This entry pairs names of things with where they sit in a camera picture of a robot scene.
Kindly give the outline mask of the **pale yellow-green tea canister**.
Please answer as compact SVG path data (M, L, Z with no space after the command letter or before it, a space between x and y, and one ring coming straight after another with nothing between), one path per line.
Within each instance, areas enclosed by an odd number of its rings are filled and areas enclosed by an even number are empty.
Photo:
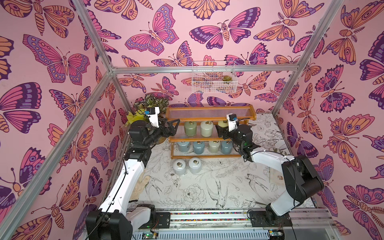
M220 120L220 121L218 121L218 126L221 128L226 128L229 126L229 124L228 124L227 120Z

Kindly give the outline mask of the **cream tea canister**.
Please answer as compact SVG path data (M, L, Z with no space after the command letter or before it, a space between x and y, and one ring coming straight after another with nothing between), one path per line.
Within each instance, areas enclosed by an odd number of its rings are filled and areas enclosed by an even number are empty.
M214 124L212 121L203 121L201 122L201 135L203 137L210 137L213 132Z

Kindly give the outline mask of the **sage green tea canister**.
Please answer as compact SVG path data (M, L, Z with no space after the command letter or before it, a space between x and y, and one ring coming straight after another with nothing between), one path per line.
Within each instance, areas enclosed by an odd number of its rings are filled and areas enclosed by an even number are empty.
M197 133L197 123L195 121L188 121L184 123L185 134L188 137L193 137Z

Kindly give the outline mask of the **white tea canister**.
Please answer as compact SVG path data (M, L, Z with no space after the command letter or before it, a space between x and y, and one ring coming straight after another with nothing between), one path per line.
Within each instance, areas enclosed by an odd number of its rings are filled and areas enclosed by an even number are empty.
M173 169L176 175L182 176L186 173L187 167L184 160L178 159L173 162Z
M189 169L192 174L198 174L202 170L202 161L199 158L191 158L189 160Z

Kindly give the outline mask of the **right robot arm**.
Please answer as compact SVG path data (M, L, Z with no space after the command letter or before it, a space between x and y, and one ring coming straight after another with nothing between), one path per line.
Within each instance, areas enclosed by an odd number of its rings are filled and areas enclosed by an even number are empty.
M262 148L252 142L253 131L248 125L216 126L216 129L220 138L232 141L234 150L243 160L265 165L283 175L286 190L265 207L266 224L276 224L291 210L324 190L325 185L308 157L288 156Z

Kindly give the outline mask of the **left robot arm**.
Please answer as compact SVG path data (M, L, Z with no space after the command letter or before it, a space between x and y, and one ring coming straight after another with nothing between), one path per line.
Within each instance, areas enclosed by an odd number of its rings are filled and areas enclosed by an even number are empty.
M180 120L161 119L158 123L158 127L142 120L131 124L131 141L123 157L120 175L99 209L86 217L88 240L130 240L141 226L155 221L156 209L153 206L137 207L129 214L127 209L153 147L161 137L175 136Z

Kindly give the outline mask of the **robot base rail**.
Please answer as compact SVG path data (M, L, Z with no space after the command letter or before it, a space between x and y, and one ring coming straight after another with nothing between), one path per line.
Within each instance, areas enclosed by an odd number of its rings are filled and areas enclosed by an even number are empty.
M340 240L325 209L295 209L269 217L264 209L162 211L139 207L127 215L92 211L87 240Z

